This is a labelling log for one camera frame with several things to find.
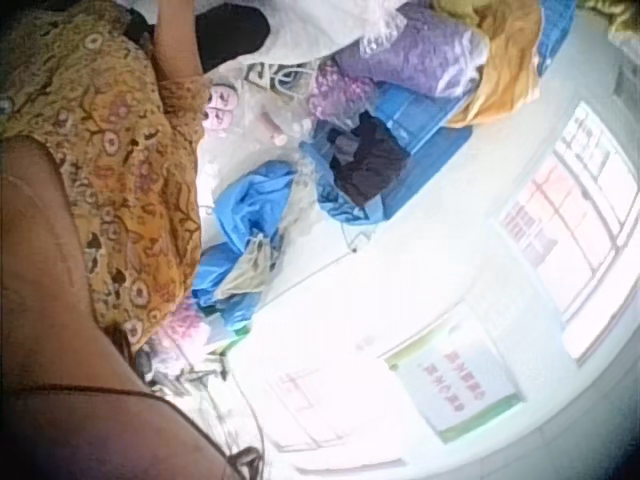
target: white plastic bag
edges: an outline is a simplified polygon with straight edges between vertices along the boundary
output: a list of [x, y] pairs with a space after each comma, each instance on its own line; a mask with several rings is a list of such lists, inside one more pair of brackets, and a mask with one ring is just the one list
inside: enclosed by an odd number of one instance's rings
[[370, 30], [360, 39], [360, 54], [368, 57], [389, 48], [407, 25], [407, 20], [398, 13], [390, 0], [369, 1], [372, 19]]

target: woman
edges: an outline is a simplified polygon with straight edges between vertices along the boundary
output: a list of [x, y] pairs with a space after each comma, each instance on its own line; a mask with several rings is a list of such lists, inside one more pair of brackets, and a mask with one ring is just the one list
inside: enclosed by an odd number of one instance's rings
[[193, 0], [158, 3], [153, 43], [108, 0], [0, 40], [3, 435], [47, 478], [238, 478], [101, 331], [140, 346], [200, 255], [210, 85]]

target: slipper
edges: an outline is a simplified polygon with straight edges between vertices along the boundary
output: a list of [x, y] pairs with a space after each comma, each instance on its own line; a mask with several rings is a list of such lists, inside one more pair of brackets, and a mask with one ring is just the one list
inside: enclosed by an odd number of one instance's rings
[[202, 125], [207, 130], [226, 130], [233, 121], [233, 113], [218, 108], [207, 108], [205, 111], [205, 119]]
[[211, 87], [208, 106], [218, 110], [230, 111], [238, 105], [238, 92], [228, 85], [214, 85]]

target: yellow floral dress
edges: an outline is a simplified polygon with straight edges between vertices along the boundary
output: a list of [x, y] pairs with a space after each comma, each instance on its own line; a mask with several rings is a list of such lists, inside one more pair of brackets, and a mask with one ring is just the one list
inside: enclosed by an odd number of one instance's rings
[[196, 147], [205, 77], [158, 83], [109, 0], [27, 12], [0, 43], [0, 138], [30, 136], [55, 160], [101, 327], [134, 348], [190, 288], [200, 257]]

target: wall sign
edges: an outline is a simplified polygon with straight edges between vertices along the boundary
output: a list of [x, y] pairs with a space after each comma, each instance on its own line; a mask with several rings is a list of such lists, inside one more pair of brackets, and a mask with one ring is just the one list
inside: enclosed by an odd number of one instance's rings
[[444, 443], [522, 402], [506, 365], [464, 303], [386, 361]]

